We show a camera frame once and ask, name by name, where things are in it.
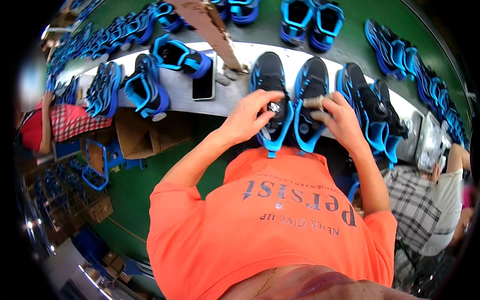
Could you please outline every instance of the worker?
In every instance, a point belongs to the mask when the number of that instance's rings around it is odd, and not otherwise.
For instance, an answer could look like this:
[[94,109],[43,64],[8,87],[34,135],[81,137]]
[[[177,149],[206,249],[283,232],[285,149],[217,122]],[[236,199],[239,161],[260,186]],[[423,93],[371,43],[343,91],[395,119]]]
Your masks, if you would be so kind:
[[65,142],[81,133],[112,124],[112,119],[90,117],[80,106],[57,104],[50,107],[53,97],[52,92],[46,91],[38,106],[27,113],[18,108],[21,103],[16,103],[14,107],[16,136],[24,148],[48,154],[52,150],[52,141]]
[[415,299],[391,289],[396,220],[387,187],[354,110],[335,92],[331,114],[315,114],[357,167],[363,219],[337,188],[326,159],[283,146],[238,155],[224,184],[201,200],[196,185],[208,166],[249,140],[275,115],[283,92],[241,99],[163,177],[150,196],[147,251],[167,299]]
[[464,169],[471,170],[470,153],[453,144],[444,174],[440,174],[438,165],[432,173],[415,166],[396,166],[386,172],[384,180],[398,222],[398,240],[422,256],[434,256],[446,247],[462,244],[476,205],[475,199],[462,208]]

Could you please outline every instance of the smartphone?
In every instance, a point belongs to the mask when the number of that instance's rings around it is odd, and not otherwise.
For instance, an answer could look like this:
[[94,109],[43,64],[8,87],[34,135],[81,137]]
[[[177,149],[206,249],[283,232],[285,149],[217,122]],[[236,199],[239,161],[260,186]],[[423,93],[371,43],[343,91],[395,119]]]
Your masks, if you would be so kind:
[[206,101],[215,98],[216,53],[207,54],[212,65],[204,77],[192,78],[192,100]]

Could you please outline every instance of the orange t-shirt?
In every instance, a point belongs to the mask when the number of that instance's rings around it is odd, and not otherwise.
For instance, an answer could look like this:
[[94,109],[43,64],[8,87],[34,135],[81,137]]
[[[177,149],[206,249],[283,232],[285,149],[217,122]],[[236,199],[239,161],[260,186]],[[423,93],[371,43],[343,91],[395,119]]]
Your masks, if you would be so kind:
[[196,187],[155,187],[147,251],[167,299],[218,299],[235,283],[291,264],[392,285],[394,216],[362,219],[325,157],[296,152],[284,146],[273,159],[263,147],[243,152],[205,201]]

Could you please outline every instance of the mouth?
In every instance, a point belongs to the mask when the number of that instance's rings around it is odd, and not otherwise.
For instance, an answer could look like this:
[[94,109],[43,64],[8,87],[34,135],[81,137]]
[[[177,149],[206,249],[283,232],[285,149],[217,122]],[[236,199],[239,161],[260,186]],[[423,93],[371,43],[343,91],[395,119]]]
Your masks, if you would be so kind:
[[292,299],[323,292],[334,285],[354,282],[353,279],[339,272],[328,272],[308,280]]

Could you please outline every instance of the gray plaid shirt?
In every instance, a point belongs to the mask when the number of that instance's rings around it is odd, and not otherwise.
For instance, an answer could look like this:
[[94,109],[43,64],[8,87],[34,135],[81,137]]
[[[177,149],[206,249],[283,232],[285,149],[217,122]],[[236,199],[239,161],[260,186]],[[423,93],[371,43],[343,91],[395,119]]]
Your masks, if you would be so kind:
[[[435,232],[435,227],[442,212],[432,200],[436,184],[422,178],[420,172],[411,166],[395,167],[385,174],[384,180],[392,214],[398,222],[396,238],[420,253],[432,234],[440,234]],[[442,231],[449,234],[454,229]]]

